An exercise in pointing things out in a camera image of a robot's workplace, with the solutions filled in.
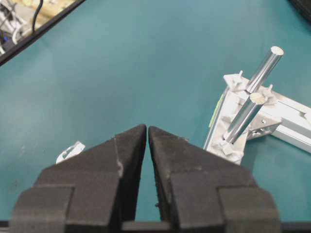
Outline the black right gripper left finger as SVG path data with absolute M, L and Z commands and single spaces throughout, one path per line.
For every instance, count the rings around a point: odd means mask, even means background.
M 146 126 L 41 171 L 12 211 L 13 233 L 112 233 L 135 218 Z

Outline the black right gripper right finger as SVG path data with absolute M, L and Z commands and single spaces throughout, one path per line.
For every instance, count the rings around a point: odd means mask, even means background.
M 181 233 L 278 233 L 272 196 L 251 172 L 151 126 L 161 216 Z

